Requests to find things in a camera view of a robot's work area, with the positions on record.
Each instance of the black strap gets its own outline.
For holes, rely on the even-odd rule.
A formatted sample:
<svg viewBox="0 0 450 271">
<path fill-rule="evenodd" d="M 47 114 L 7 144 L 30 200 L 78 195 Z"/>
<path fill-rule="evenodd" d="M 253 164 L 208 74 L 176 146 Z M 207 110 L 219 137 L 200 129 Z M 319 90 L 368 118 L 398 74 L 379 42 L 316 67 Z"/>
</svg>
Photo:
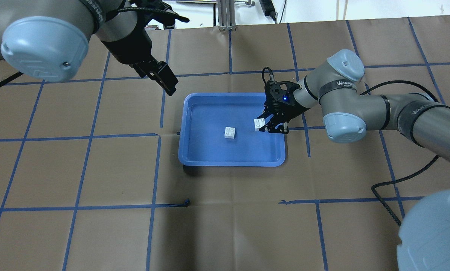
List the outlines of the black strap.
<svg viewBox="0 0 450 271">
<path fill-rule="evenodd" d="M 429 100 L 416 100 L 411 103 L 408 103 L 404 108 L 400 111 L 399 116 L 397 117 L 397 128 L 399 132 L 414 142 L 416 145 L 421 146 L 413 136 L 412 130 L 414 129 L 414 124 L 416 120 L 422 115 L 425 111 L 428 111 L 432 108 L 436 107 L 445 107 L 449 108 L 446 105 L 436 103 Z"/>
<path fill-rule="evenodd" d="M 332 82 L 328 82 L 327 84 L 323 85 L 318 90 L 318 103 L 320 103 L 320 99 L 330 91 L 340 89 L 340 88 L 350 88 L 357 92 L 357 89 L 355 88 L 354 82 L 350 81 L 349 79 L 341 79 L 341 80 L 335 80 Z"/>
<path fill-rule="evenodd" d="M 385 127 L 387 127 L 387 125 L 389 125 L 389 122 L 391 121 L 391 103 L 389 102 L 389 99 L 384 96 L 384 95 L 379 95 L 380 97 L 382 97 L 382 99 L 384 99 L 384 103 L 385 103 L 385 122 L 384 125 L 382 126 L 382 128 L 380 128 L 380 130 L 384 130 Z"/>
<path fill-rule="evenodd" d="M 96 0 L 79 0 L 86 8 L 91 12 L 94 20 L 94 30 L 93 34 L 98 32 L 102 23 L 106 20 L 106 14 L 104 13 L 103 7 Z"/>
<path fill-rule="evenodd" d="M 15 78 L 21 76 L 21 75 L 22 75 L 22 72 L 16 72 L 15 74 L 13 74 L 13 75 L 7 77 L 6 79 L 2 80 L 2 81 L 0 82 L 0 88 L 1 88 L 2 86 L 4 86 L 5 84 L 11 82 L 11 81 L 14 80 Z"/>
<path fill-rule="evenodd" d="M 305 87 L 305 90 L 309 93 L 309 95 L 310 95 L 312 98 L 314 98 L 316 101 L 318 101 L 317 96 L 315 96 L 315 95 L 312 93 L 312 91 L 310 91 L 309 86 L 307 85 L 307 77 L 306 77 L 306 76 L 305 76 L 305 78 L 304 78 L 304 87 Z"/>
</svg>

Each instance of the wanjee logo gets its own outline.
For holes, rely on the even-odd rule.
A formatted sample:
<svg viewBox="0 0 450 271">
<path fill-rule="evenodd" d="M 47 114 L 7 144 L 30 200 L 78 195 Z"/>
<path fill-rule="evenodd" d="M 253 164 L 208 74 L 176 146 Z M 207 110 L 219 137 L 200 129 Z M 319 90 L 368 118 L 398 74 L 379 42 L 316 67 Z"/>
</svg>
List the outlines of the wanjee logo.
<svg viewBox="0 0 450 271">
<path fill-rule="evenodd" d="M 342 85 L 346 85 L 346 86 L 355 86 L 354 83 L 352 83 L 352 82 L 344 82 L 344 81 L 338 81 L 337 84 L 338 84 L 339 86 L 342 86 Z"/>
<path fill-rule="evenodd" d="M 421 109 L 425 108 L 427 105 L 421 106 L 418 109 L 414 110 L 411 115 L 416 115 L 417 113 L 419 113 L 419 111 L 421 111 Z"/>
</svg>

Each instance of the blue tape line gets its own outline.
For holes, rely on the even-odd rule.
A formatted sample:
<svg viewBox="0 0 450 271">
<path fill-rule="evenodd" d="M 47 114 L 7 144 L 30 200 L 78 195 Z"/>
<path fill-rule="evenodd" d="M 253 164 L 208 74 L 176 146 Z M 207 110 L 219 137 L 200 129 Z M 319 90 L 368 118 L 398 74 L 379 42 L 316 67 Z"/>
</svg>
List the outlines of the blue tape line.
<svg viewBox="0 0 450 271">
<path fill-rule="evenodd" d="M 422 197 L 405 197 L 402 199 L 405 200 L 418 200 Z M 399 199 L 397 197 L 394 198 L 384 198 L 387 202 L 395 202 Z M 347 203 L 347 202 L 378 202 L 376 198 L 357 198 L 357 199 L 295 199 L 292 201 L 280 201 L 278 204 L 317 204 L 317 203 Z"/>
<path fill-rule="evenodd" d="M 3 212 L 27 212 L 27 211 L 72 211 L 72 206 L 65 207 L 20 207 L 20 208 L 3 208 Z"/>
<path fill-rule="evenodd" d="M 24 139 L 0 139 L 0 142 L 19 142 Z"/>
<path fill-rule="evenodd" d="M 232 31 L 228 30 L 228 57 L 229 57 L 229 64 L 230 64 L 230 71 L 229 73 L 233 73 L 232 68 Z"/>
<path fill-rule="evenodd" d="M 277 69 L 273 70 L 274 73 L 277 72 L 295 72 L 295 69 Z M 232 74 L 250 74 L 250 73 L 261 73 L 261 70 L 246 70 L 242 72 L 232 72 Z"/>
<path fill-rule="evenodd" d="M 145 79 L 148 78 L 148 76 L 145 76 L 143 78 L 139 76 L 130 76 L 130 77 L 113 77 L 113 78 L 106 78 L 105 81 L 114 81 L 114 80 L 130 80 L 130 79 Z"/>
<path fill-rule="evenodd" d="M 103 93 L 104 82 L 105 82 L 105 79 L 106 79 L 106 72 L 108 70 L 110 55 L 111 55 L 111 53 L 108 52 L 108 56 L 106 57 L 106 64 L 104 65 L 103 76 L 101 78 L 101 86 L 99 87 L 98 101 L 96 102 L 96 109 L 94 110 L 93 124 L 91 126 L 91 133 L 90 133 L 90 136 L 89 136 L 89 142 L 87 144 L 86 156 L 84 158 L 84 165 L 82 166 L 81 179 L 79 180 L 79 187 L 78 187 L 78 190 L 77 190 L 75 209 L 73 211 L 73 219 L 71 221 L 71 226 L 70 226 L 69 236 L 68 236 L 68 242 L 67 242 L 67 245 L 66 245 L 66 252 L 64 254 L 63 271 L 66 270 L 66 266 L 68 264 L 69 249 L 70 249 L 70 246 L 71 246 L 71 240 L 73 238 L 73 232 L 74 232 L 74 227 L 75 227 L 75 222 L 76 222 L 76 215 L 77 215 L 77 210 L 78 210 L 78 206 L 79 206 L 79 199 L 81 197 L 82 184 L 84 182 L 84 177 L 85 177 L 86 168 L 87 168 L 87 161 L 89 159 L 89 153 L 91 151 L 91 144 L 92 144 L 92 141 L 93 141 L 94 128 L 96 127 L 96 120 L 98 119 L 99 104 L 101 103 L 101 97 L 102 97 L 102 93 Z"/>
<path fill-rule="evenodd" d="M 149 231 L 148 231 L 148 250 L 146 252 L 146 271 L 149 271 L 149 264 L 151 263 L 151 242 L 153 240 L 153 225 L 154 225 L 154 211 L 156 205 L 156 192 L 158 188 L 158 171 L 160 165 L 161 154 L 161 137 L 158 137 L 158 147 L 156 150 L 156 166 L 154 168 L 154 186 L 153 186 L 153 207 L 151 208 L 151 216 L 149 218 Z"/>
<path fill-rule="evenodd" d="M 163 89 L 163 93 L 161 94 L 160 128 L 163 128 L 163 119 L 165 117 L 165 99 L 166 99 L 166 91 Z"/>
<path fill-rule="evenodd" d="M 364 66 L 366 69 L 373 69 L 378 67 L 422 67 L 425 64 L 394 64 L 394 65 L 368 65 Z"/>
<path fill-rule="evenodd" d="M 19 159 L 20 159 L 20 156 L 22 155 L 22 150 L 24 149 L 25 139 L 27 138 L 27 134 L 29 133 L 29 129 L 31 128 L 32 119 L 34 118 L 34 114 L 36 113 L 37 104 L 39 103 L 39 98 L 41 97 L 41 93 L 42 93 L 43 87 L 44 87 L 44 81 L 41 82 L 41 87 L 39 87 L 39 92 L 37 93 L 36 101 L 34 102 L 34 107 L 32 108 L 32 112 L 31 112 L 31 116 L 29 118 L 29 122 L 27 123 L 26 132 L 24 133 L 24 139 L 23 139 L 22 143 L 20 144 L 19 152 L 17 154 L 17 158 L 15 158 L 15 163 L 14 163 L 14 167 L 12 169 L 11 177 L 9 179 L 8 187 L 6 188 L 6 192 L 5 192 L 4 197 L 2 199 L 1 211 L 0 211 L 0 220 L 1 220 L 1 215 L 2 215 L 2 209 L 4 208 L 4 206 L 6 204 L 6 201 L 8 199 L 9 191 L 11 189 L 11 185 L 12 185 L 12 182 L 13 182 L 14 176 L 15 176 L 15 171 L 17 170 L 17 165 L 19 164 Z"/>
<path fill-rule="evenodd" d="M 307 155 L 310 156 L 310 141 L 309 141 L 309 128 L 307 126 L 307 119 L 305 115 L 302 114 L 302 122 L 304 122 L 304 131 L 305 131 L 305 143 L 307 144 Z"/>
<path fill-rule="evenodd" d="M 419 48 L 419 51 L 421 52 L 421 55 L 424 59 L 424 63 L 426 64 L 427 71 L 429 72 L 429 76 L 431 77 L 431 80 L 433 81 L 434 87 L 437 91 L 437 95 L 439 96 L 439 99 L 441 100 L 441 102 L 443 104 L 445 104 L 444 98 L 442 97 L 442 94 L 441 94 L 441 91 L 439 90 L 439 87 L 437 86 L 437 83 L 435 81 L 433 71 L 431 70 L 431 67 L 429 66 L 429 63 L 427 61 L 426 55 L 424 54 L 423 48 L 421 47 L 421 44 L 419 43 L 419 39 L 417 38 L 416 31 L 414 31 L 414 26 L 412 26 L 412 22 L 409 17 L 407 17 L 407 20 L 409 21 L 409 27 L 412 31 L 412 35 L 414 36 L 414 40 L 416 41 L 417 48 Z"/>
<path fill-rule="evenodd" d="M 6 86 L 40 85 L 42 82 L 7 83 Z"/>
<path fill-rule="evenodd" d="M 69 80 L 66 82 L 44 82 L 44 84 L 60 84 L 60 83 L 79 83 L 79 82 L 98 82 L 101 81 L 101 79 L 74 79 L 74 80 Z"/>
<path fill-rule="evenodd" d="M 222 75 L 222 74 L 228 74 L 228 72 L 178 74 L 176 77 L 211 76 L 211 75 Z"/>
<path fill-rule="evenodd" d="M 320 236 L 320 247 L 322 248 L 323 269 L 325 271 L 328 271 L 327 253 L 325 250 L 325 240 L 323 238 L 322 217 L 320 216 L 320 206 L 318 203 L 316 203 L 316 213 L 318 223 L 318 234 Z"/>
<path fill-rule="evenodd" d="M 89 139 L 89 137 L 37 137 L 34 139 L 25 139 L 26 141 L 55 141 L 55 140 L 74 140 Z"/>
<path fill-rule="evenodd" d="M 292 31 L 290 30 L 290 24 L 287 23 L 288 39 L 290 40 L 290 47 L 292 48 L 293 65 L 295 67 L 295 78 L 299 81 L 299 71 L 297 67 L 297 57 L 295 55 L 295 47 L 293 46 Z"/>
<path fill-rule="evenodd" d="M 166 63 L 169 64 L 169 48 L 171 44 L 171 29 L 168 30 L 168 43 L 166 46 Z M 163 93 L 161 94 L 161 114 L 160 114 L 160 128 L 163 128 L 163 118 L 165 117 L 165 100 L 166 100 L 166 91 L 163 89 Z"/>
<path fill-rule="evenodd" d="M 94 135 L 93 139 L 111 139 L 115 137 L 154 137 L 158 134 L 148 132 L 144 134 L 103 134 Z M 56 141 L 56 140 L 75 140 L 75 139 L 89 139 L 90 136 L 82 137 L 35 137 L 31 139 L 0 139 L 0 142 L 20 142 L 20 141 Z"/>
<path fill-rule="evenodd" d="M 152 132 L 146 134 L 105 134 L 105 135 L 94 135 L 93 139 L 114 139 L 116 137 L 155 137 L 158 134 Z"/>
<path fill-rule="evenodd" d="M 17 208 L 0 208 L 2 212 L 28 212 L 28 211 L 73 211 L 77 210 L 113 210 L 113 209 L 148 209 L 148 208 L 176 208 L 187 207 L 189 201 L 183 204 L 131 204 L 131 205 L 109 205 L 109 206 L 56 206 L 56 207 L 17 207 Z"/>
<path fill-rule="evenodd" d="M 443 63 L 429 63 L 430 66 L 435 66 L 435 65 L 450 65 L 450 62 L 443 62 Z"/>
<path fill-rule="evenodd" d="M 382 131 L 378 131 L 379 136 L 380 136 L 380 142 L 382 143 L 382 148 L 384 149 L 384 154 L 385 154 L 385 159 L 387 160 L 387 166 L 389 168 L 389 173 L 391 174 L 391 179 L 392 181 L 395 181 L 395 174 L 394 174 L 394 170 L 392 169 L 392 163 L 391 163 L 391 159 L 389 156 L 389 151 L 387 150 L 387 146 L 385 144 L 385 139 L 384 139 L 384 134 L 382 133 Z M 400 200 L 400 193 L 399 193 L 399 189 L 396 187 L 396 185 L 394 184 L 394 190 L 395 190 L 395 195 L 397 196 L 397 202 L 399 203 L 399 210 L 401 211 L 401 215 L 402 218 L 404 218 L 405 213 L 404 213 L 404 206 L 402 206 L 402 201 Z"/>
<path fill-rule="evenodd" d="M 355 38 L 354 33 L 352 33 L 352 28 L 350 27 L 349 20 L 346 20 L 345 23 L 347 24 L 347 29 L 349 29 L 350 39 L 352 40 L 352 45 L 354 46 L 355 54 L 360 57 L 359 50 L 357 50 L 357 44 L 355 44 Z"/>
</svg>

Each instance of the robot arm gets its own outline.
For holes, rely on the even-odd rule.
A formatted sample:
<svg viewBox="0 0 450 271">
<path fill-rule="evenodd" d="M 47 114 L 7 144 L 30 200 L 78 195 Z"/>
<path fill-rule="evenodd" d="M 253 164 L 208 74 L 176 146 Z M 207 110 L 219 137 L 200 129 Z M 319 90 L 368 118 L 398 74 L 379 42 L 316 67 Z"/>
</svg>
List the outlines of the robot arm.
<svg viewBox="0 0 450 271">
<path fill-rule="evenodd" d="M 29 76 L 65 82 L 77 73 L 96 33 L 119 62 L 171 96 L 178 80 L 167 63 L 151 55 L 144 30 L 151 19 L 165 26 L 189 21 L 160 0 L 0 1 L 0 60 Z"/>
<path fill-rule="evenodd" d="M 450 107 L 427 94 L 360 96 L 355 82 L 364 70 L 356 54 L 341 50 L 299 84 L 275 82 L 271 72 L 265 84 L 265 110 L 259 118 L 273 117 L 259 130 L 287 134 L 288 121 L 320 104 L 328 137 L 334 142 L 361 140 L 367 130 L 398 130 L 450 162 Z"/>
</svg>

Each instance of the light blue joint cap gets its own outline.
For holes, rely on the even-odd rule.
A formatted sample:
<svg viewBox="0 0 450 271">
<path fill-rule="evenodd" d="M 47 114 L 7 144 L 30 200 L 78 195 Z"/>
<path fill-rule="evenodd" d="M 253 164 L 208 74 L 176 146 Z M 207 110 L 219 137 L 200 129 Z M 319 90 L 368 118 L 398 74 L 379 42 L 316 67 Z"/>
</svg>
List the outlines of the light blue joint cap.
<svg viewBox="0 0 450 271">
<path fill-rule="evenodd" d="M 364 76 L 364 64 L 351 50 L 342 49 L 335 55 L 327 58 L 327 62 L 337 72 L 352 82 L 358 82 Z"/>
<path fill-rule="evenodd" d="M 329 113 L 323 117 L 328 138 L 336 143 L 350 143 L 366 136 L 366 123 L 356 115 L 342 112 Z"/>
<path fill-rule="evenodd" d="M 399 237 L 400 271 L 450 270 L 450 190 L 427 196 L 412 207 Z"/>
<path fill-rule="evenodd" d="M 87 54 L 86 36 L 74 25 L 52 17 L 26 17 L 2 36 L 1 53 L 15 69 L 49 82 L 76 75 Z"/>
</svg>

